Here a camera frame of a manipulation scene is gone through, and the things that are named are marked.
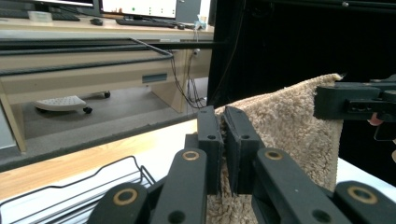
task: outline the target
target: keyboard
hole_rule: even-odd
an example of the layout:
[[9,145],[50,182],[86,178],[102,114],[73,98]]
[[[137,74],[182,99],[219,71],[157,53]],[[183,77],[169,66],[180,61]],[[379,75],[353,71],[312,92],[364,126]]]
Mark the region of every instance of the keyboard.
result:
[[[72,14],[51,13],[53,21],[79,21],[79,18]],[[29,19],[27,11],[3,10],[0,9],[0,18]]]
[[119,25],[131,25],[131,26],[151,26],[151,27],[168,27],[175,28],[174,24],[161,22],[161,21],[127,21],[127,20],[116,20]]

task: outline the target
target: black backdrop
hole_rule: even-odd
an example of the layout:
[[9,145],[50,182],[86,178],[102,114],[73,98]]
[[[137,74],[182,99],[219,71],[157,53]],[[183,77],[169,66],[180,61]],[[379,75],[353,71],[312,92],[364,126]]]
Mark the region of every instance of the black backdrop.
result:
[[[250,0],[218,0],[216,12],[215,41],[227,44],[212,55],[211,105],[329,73],[359,82],[396,74],[396,14]],[[396,145],[374,133],[367,121],[346,120],[340,157],[396,186]]]

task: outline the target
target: caster wheel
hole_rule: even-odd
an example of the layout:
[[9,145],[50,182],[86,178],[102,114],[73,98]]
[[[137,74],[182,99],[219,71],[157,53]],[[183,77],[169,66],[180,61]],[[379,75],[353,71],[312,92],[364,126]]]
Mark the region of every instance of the caster wheel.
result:
[[37,109],[38,112],[43,113],[43,114],[48,112],[48,110],[41,109],[41,108],[38,108],[38,107],[36,107],[36,109]]
[[92,112],[92,108],[90,108],[89,106],[85,107],[82,109],[86,114],[91,114]]

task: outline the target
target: brown towel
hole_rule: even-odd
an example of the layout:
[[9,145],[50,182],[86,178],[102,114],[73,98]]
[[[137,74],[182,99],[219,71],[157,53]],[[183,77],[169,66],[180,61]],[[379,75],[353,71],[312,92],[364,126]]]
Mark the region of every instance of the brown towel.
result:
[[[330,86],[341,79],[338,74],[315,77],[229,105],[245,111],[267,147],[285,150],[316,184],[333,190],[343,121],[316,119],[314,95],[317,86]],[[223,111],[224,106],[217,108],[216,114]],[[223,194],[221,198],[208,196],[206,223],[257,223],[251,197],[232,197],[227,175],[224,165]]]

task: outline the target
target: computer monitor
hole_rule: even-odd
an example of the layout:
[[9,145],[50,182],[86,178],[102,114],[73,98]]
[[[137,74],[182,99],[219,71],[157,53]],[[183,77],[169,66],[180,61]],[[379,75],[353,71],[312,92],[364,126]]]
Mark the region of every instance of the computer monitor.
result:
[[50,7],[93,7],[93,0],[13,0],[12,2],[33,4],[33,10],[36,11],[50,11]]
[[176,18],[177,0],[99,0],[102,14],[131,17],[134,20],[146,18]]

